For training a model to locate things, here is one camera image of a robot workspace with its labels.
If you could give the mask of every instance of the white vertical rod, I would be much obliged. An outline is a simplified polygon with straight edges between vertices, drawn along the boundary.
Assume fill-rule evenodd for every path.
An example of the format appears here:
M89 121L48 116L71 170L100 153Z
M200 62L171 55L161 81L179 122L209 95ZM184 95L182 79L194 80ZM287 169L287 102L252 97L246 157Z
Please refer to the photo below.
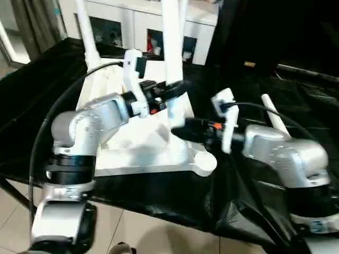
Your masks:
M163 40L166 67L166 84L183 80L182 34L180 31L178 0L162 0ZM184 96L167 102L168 119L171 127L185 123Z
M100 56L96 50L93 30L90 22L90 17L88 16L85 1L76 0L78 20L80 25L81 34L85 46L85 58L88 69L92 69L100 65Z
M19 62L17 59L16 52L7 36L7 33L5 31L4 26L1 23L1 20L0 20L0 38L1 38L2 43L4 44L5 50L7 54L9 55L10 59L12 61Z
M272 102L272 100L271 100L271 98L269 97L268 94L263 94L261 96L261 99L262 99L265 107L268 107L269 109L274 110L274 111L277 112L277 110L276 110L276 108L275 108L275 106L274 106L274 104L273 104L273 102ZM270 118L274 128L276 128L276 129L278 129L278 130L280 130L282 132L285 132L286 134L290 135L290 133L286 129L286 126L285 126L284 122L281 120L281 118L278 115L275 115L275 114L273 114L271 112L267 112L267 113L269 115L269 118Z
M184 38L185 38L185 23L186 23L186 14L189 5L189 0L180 0L180 8L179 8L179 18L180 18L180 33L181 33L181 43L180 45L184 46Z

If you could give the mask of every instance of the floor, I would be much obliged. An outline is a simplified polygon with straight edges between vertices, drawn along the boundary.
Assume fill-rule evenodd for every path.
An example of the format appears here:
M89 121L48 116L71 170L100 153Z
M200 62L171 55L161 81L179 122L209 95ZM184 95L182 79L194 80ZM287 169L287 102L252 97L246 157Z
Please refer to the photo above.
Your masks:
M13 68L0 57L0 79ZM27 185L11 182L27 195ZM41 190L34 190L39 201ZM28 210L0 189L0 254L24 251L29 246ZM117 207L95 203L98 209L95 242L90 254L107 254L124 241L138 254L264 254L261 247L217 237L210 233L176 225Z

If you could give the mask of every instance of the black cloth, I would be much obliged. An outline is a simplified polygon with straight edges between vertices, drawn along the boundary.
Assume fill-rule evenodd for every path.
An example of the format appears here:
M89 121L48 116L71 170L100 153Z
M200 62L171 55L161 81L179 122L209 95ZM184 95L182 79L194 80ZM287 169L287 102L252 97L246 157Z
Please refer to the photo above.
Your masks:
M98 45L101 55L123 57L124 50ZM0 81L0 176L28 182L29 156L39 126L54 101L81 74L86 72L84 48L80 41L66 39L36 61ZM196 117L218 120L210 98L225 87L233 90L239 102L261 103L269 93L277 110L306 127L326 148L334 185L338 185L339 155L335 115L339 90L319 84L281 81L256 74L228 74L217 67L187 65L184 75L191 82L189 97ZM81 90L63 103L58 113L74 110ZM250 123L266 124L266 114L253 108L240 108L241 128ZM289 128L294 137L301 133ZM52 139L46 131L39 147L34 183L42 185L44 165L51 155ZM260 181L281 184L268 166L213 151L218 167L209 177L192 172L97 177L93 200L119 206L181 225L269 247L276 244L265 219L258 212L253 193L241 178L247 169L259 194L285 241L296 235L284 204L284 191Z

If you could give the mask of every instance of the white cabinet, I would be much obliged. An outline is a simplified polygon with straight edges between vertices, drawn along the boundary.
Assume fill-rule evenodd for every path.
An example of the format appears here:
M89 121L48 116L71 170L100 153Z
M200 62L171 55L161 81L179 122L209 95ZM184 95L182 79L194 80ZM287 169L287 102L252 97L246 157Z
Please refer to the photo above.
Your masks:
M59 2L68 36L79 39L81 35L77 23L75 1L59 0ZM97 42L115 44L126 49L136 48L146 52L149 33L162 37L160 2L86 0L86 8ZM184 51L193 53L191 60L194 64L204 65L217 18L218 6L216 4L190 0L184 31Z
M68 37L80 39L81 33L77 22L77 8L74 0L59 0L61 12L65 22ZM120 39L111 39L111 43L118 41L125 49L133 48L133 11L116 6L93 3L86 1L86 9L91 18L91 24L96 41L108 40L107 37L115 36ZM104 31L96 31L94 25L102 24Z
M134 47L143 52L147 51L147 37L149 33L154 31L162 31L162 17L143 12L134 12ZM204 65L208 54L211 40L214 33L214 26L204 25L186 21L184 35L187 38L195 38L195 49L193 52L193 63Z

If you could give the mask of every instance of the metal table leg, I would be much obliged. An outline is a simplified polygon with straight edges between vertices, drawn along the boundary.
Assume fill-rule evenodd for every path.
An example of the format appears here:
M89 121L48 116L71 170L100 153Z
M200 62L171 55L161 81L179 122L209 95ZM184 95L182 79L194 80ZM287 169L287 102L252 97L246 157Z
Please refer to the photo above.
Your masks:
M14 197L20 204L29 209L29 200L22 195L13 185L11 185L5 178L0 178L0 188Z

